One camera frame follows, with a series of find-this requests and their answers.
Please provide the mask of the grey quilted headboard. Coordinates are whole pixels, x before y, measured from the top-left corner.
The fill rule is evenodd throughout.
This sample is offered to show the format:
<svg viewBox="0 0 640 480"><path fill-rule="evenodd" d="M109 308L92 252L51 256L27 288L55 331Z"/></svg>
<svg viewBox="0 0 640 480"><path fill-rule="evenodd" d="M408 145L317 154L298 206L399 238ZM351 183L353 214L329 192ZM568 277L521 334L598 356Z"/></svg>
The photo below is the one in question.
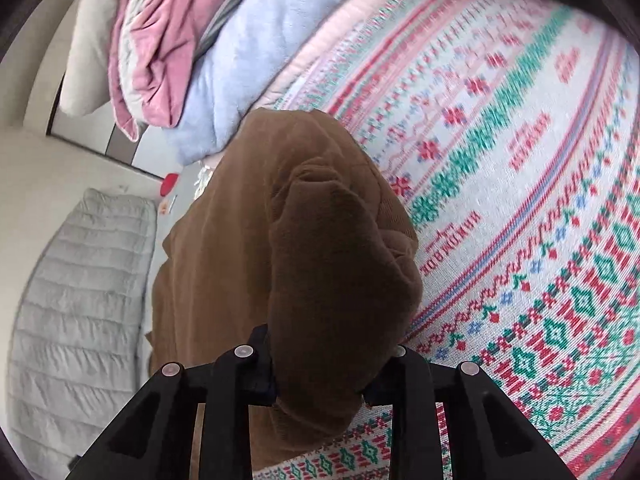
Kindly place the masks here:
<svg viewBox="0 0 640 480"><path fill-rule="evenodd" d="M8 434L28 472L70 462L140 385L139 342L156 207L89 188L30 274L11 336Z"/></svg>

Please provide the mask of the red small object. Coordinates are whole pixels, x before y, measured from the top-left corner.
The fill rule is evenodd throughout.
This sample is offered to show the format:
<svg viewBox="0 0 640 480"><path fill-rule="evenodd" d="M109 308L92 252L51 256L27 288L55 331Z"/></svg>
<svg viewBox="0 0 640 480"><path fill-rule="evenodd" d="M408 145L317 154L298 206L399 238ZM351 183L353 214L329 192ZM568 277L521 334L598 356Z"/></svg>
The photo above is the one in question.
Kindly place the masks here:
<svg viewBox="0 0 640 480"><path fill-rule="evenodd" d="M179 175L176 174L175 172L166 174L166 177L163 178L163 181L160 184L160 197L167 196L176 185L178 179L179 179Z"/></svg>

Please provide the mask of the brown coat with fur collar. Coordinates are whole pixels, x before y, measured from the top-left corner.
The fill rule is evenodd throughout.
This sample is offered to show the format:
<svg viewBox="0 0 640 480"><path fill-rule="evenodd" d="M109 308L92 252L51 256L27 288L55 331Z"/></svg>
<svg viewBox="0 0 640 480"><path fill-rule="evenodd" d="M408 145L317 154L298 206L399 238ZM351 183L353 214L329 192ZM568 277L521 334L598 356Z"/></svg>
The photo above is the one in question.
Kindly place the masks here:
<svg viewBox="0 0 640 480"><path fill-rule="evenodd" d="M163 248L153 368L213 362L268 328L279 393L273 408L250 410L256 469L347 429L422 298L404 207L318 110L248 114Z"/></svg>

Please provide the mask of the pink velvet quilt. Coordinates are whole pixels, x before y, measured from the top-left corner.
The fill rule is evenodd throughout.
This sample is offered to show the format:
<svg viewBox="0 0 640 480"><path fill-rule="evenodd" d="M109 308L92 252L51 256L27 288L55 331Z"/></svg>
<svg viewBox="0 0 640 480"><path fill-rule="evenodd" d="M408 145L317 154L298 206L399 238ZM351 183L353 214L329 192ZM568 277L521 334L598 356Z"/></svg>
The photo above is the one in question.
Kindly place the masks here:
<svg viewBox="0 0 640 480"><path fill-rule="evenodd" d="M119 0L108 59L116 126L137 142L144 126L172 128L192 66L242 0Z"/></svg>

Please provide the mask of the light blue fleece blanket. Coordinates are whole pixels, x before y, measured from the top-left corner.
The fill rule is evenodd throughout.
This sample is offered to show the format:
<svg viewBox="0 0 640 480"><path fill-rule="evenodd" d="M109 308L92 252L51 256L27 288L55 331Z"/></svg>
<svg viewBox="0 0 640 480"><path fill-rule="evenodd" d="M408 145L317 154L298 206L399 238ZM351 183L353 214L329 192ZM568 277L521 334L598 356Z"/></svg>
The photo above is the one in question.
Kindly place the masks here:
<svg viewBox="0 0 640 480"><path fill-rule="evenodd" d="M182 166L221 152L262 92L344 0L243 0L195 63L182 115L164 130Z"/></svg>

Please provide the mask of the patterned knit blanket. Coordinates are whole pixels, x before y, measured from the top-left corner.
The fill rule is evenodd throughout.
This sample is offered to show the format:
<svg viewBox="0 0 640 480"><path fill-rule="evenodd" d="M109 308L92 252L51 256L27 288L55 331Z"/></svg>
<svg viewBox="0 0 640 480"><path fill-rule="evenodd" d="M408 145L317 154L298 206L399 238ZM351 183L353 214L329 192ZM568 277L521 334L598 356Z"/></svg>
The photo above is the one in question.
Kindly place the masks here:
<svg viewBox="0 0 640 480"><path fill-rule="evenodd" d="M551 0L335 10L260 97L358 141L416 229L406 336L479 365L581 479L639 437L639 55Z"/></svg>

